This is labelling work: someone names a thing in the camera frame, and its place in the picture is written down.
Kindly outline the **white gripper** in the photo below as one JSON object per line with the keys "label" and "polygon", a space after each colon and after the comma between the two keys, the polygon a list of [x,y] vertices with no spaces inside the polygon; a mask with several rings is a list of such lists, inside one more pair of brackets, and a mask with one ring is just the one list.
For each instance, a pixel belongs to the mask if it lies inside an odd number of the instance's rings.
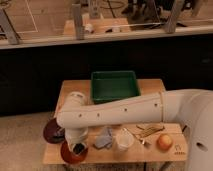
{"label": "white gripper", "polygon": [[77,144],[87,146],[88,128],[66,129],[65,140],[68,143],[68,148],[73,150]]}

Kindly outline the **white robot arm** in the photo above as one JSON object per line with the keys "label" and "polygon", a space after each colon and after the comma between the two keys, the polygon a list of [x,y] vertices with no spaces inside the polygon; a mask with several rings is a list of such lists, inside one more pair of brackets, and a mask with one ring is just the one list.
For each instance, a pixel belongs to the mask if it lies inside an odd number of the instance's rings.
{"label": "white robot arm", "polygon": [[185,171],[213,171],[212,90],[172,90],[99,105],[86,105],[84,95],[73,92],[66,98],[56,121],[74,144],[84,141],[92,126],[182,123],[190,128]]}

